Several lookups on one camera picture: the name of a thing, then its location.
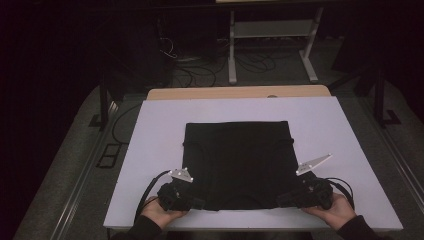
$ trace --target gray carpet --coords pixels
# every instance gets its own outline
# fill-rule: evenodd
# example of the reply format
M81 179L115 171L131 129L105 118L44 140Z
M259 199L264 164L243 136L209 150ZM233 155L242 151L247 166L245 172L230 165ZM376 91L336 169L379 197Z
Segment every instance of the gray carpet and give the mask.
M254 40L239 42L237 45L239 86L309 84L297 53L304 44L304 40L262 41L260 42L261 49L254 48L255 44L258 42ZM340 44L339 40L319 40L315 44L311 53L311 61L320 79L320 84L327 85L344 75L331 70ZM179 66L186 71L174 72L172 87L185 86L190 81L191 86L209 86L214 81L215 86L228 86L228 69L225 63L226 57L219 58L217 62L200 60L181 63ZM261 69L265 69L264 72L253 73L253 71L260 72ZM216 80L210 71L217 72ZM424 226L424 215L397 169L395 159L382 138L382 130L376 126L371 117L372 113L369 110L370 103L372 103L371 96L355 97L352 93L354 85L355 81L351 81L338 88L333 94L338 97L361 147L405 228L399 232L385 234L393 236L395 239L420 239L424 235L424 229L421 227ZM392 136L400 152L414 169L416 177L422 182L424 180L422 175L424 172L422 171L424 169L422 161L424 159L423 125L409 110L401 94L395 88L388 85L386 89L386 106L395 110L402 125L388 126L385 133ZM92 116L98 114L99 111L98 90L93 90L75 117L74 124L34 198L15 239L50 238L64 209L72 210L65 214L69 217L69 221L68 224L56 228L61 232L56 231L55 237L107 239L106 229L102 225L125 157L126 145L122 145L113 168L98 168L96 164L102 160L101 165L107 166L113 161L110 157L101 159L101 155L108 143L117 142L113 139L112 127L115 120L123 114L125 115L119 118L114 127L115 137L121 142L130 140L139 107L135 107L127 113L126 111L141 104L142 100L142 96L129 96L119 103L118 111L111 111L113 114L108 127L103 133L99 133L98 128L88 126ZM78 181L79 179L85 179L85 184L76 185L81 182ZM80 191L76 192L75 186L80 186ZM79 194L77 194L78 198L74 199L76 204L69 208L67 200L72 193ZM313 236L317 240L340 239L332 231L314 232ZM291 237L293 236L287 233L273 233L260 238L294 239ZM190 239L217 238L214 234L196 233L192 234Z

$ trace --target black sleeve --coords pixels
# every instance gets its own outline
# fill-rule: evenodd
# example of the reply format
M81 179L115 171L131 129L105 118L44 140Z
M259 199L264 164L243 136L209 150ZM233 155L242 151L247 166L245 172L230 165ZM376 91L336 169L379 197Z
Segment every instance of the black sleeve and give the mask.
M357 216L343 225L337 231L344 240L390 240L389 237L379 237L365 222L363 216Z
M115 234L111 240L152 240L162 232L162 229L148 217L140 215L134 226L128 232Z

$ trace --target white stand leg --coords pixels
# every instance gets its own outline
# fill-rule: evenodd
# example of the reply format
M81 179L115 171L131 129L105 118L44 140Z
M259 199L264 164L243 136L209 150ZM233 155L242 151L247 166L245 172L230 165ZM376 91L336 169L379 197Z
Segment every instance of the white stand leg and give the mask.
M234 11L231 11L230 19L230 56L228 57L228 75L231 85L237 84L236 62L234 60Z
M314 68L312 67L311 61L309 61L308 57L304 57L305 56L305 51L304 50L300 50L299 51L300 57L302 58L302 62L303 62L303 66L305 66L306 69L306 73L309 76L309 81L311 81L311 83L316 83L318 82L318 77L314 71Z
M316 83L318 81L318 77L315 74L311 61L309 61L309 54L311 53L312 44L314 43L315 35L317 34L319 22L321 20L322 11L323 11L323 8L319 8L317 10L317 13L315 14L314 22L312 23L312 26L311 26L311 31L309 33L308 43L306 44L306 47L304 50L299 51L300 57L302 58L303 65L305 66L306 72L309 76L309 80L312 83Z

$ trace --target black cloth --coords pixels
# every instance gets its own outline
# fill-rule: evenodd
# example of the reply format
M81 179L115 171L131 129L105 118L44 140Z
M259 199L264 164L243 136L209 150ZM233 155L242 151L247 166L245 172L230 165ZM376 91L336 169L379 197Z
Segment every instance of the black cloth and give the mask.
M363 216L357 216L341 227L337 234L344 240L390 240L389 237L379 237L365 222Z
M188 123L188 194L205 200L205 210L276 208L278 195L301 184L293 142L286 121Z
M155 239L162 229L150 218L140 215L128 232L119 232L111 240L151 240Z

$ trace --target dark background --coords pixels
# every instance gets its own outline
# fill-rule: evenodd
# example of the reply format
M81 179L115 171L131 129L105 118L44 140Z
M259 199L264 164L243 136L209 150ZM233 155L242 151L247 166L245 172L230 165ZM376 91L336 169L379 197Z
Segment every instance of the dark background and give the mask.
M385 77L423 120L422 9L399 4L326 8L318 36L346 36L334 66L337 70L350 72L379 56ZM208 36L226 32L214 22L225 22L221 18L228 14L213 16L217 19L204 19L210 26L202 35L206 42L211 40ZM246 12L242 17L260 16ZM124 15L112 20L107 15L87 14L75 1L2 1L2 239L13 237L81 103L101 79L117 100L128 92L167 84L168 71L163 70L169 70L172 63L156 51L160 43L154 15ZM174 27L186 24L181 20ZM149 63L143 62L144 55L150 56Z

